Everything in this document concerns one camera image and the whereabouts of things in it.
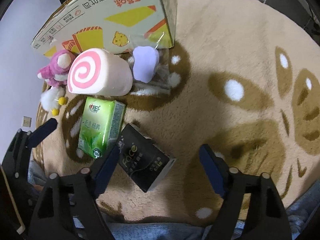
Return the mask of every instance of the black tissue box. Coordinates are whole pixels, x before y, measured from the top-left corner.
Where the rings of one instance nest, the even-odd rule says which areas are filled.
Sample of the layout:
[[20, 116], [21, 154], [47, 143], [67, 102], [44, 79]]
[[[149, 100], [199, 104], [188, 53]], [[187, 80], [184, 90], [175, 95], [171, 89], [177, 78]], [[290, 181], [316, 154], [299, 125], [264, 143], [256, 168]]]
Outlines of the black tissue box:
[[120, 166], [143, 192], [153, 190], [176, 161], [131, 123], [124, 127], [116, 145]]

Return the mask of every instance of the electrical outlet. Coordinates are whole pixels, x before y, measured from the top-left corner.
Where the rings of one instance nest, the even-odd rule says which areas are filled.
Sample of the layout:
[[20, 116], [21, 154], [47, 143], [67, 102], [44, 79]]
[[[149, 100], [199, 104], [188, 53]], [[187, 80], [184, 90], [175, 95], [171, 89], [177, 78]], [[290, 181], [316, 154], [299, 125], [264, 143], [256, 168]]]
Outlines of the electrical outlet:
[[31, 117], [24, 116], [22, 119], [22, 126], [23, 127], [30, 127], [31, 126]]

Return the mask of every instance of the pink plush toy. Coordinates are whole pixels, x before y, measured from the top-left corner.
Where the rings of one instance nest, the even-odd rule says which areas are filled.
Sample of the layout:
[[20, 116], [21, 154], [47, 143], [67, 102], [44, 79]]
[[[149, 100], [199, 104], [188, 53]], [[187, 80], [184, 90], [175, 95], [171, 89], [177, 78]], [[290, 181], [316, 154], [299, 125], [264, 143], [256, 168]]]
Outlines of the pink plush toy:
[[69, 69], [76, 56], [63, 49], [53, 54], [49, 65], [38, 71], [38, 78], [45, 79], [49, 86], [66, 85]]

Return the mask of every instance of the pink spiral pattern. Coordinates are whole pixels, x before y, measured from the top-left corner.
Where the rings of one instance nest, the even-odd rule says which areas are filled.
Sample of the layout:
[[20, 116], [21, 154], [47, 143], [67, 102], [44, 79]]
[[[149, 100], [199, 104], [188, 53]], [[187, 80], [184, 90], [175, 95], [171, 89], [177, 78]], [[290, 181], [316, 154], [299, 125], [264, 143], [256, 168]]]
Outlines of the pink spiral pattern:
[[[95, 63], [95, 66], [91, 66], [90, 63], [87, 61], [79, 62], [84, 57], [91, 57]], [[90, 73], [91, 68], [92, 67], [95, 68], [93, 77], [90, 80], [88, 80], [87, 82], [79, 82], [75, 78], [77, 70], [81, 67], [85, 67], [86, 71], [85, 71], [85, 73], [78, 74], [78, 77], [80, 79], [87, 78]], [[81, 53], [75, 59], [75, 61], [72, 63], [70, 71], [69, 71], [69, 75], [68, 75], [68, 89], [69, 89], [69, 91], [72, 92], [72, 85], [75, 87], [81, 88], [81, 89], [86, 89], [88, 87], [91, 87], [97, 81], [99, 74], [100, 74], [100, 69], [101, 69], [101, 59], [100, 59], [100, 56], [97, 52], [92, 51], [92, 50], [87, 50], [87, 51]]]

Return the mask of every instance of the cartoon cat illustration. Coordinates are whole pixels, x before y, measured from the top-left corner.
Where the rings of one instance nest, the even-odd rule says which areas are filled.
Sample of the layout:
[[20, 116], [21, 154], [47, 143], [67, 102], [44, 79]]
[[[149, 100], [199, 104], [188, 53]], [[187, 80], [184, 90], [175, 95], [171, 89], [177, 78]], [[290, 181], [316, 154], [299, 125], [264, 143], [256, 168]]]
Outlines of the cartoon cat illustration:
[[129, 40], [126, 35], [120, 32], [115, 32], [115, 36], [112, 40], [112, 44], [117, 45], [119, 47], [123, 47], [129, 43]]

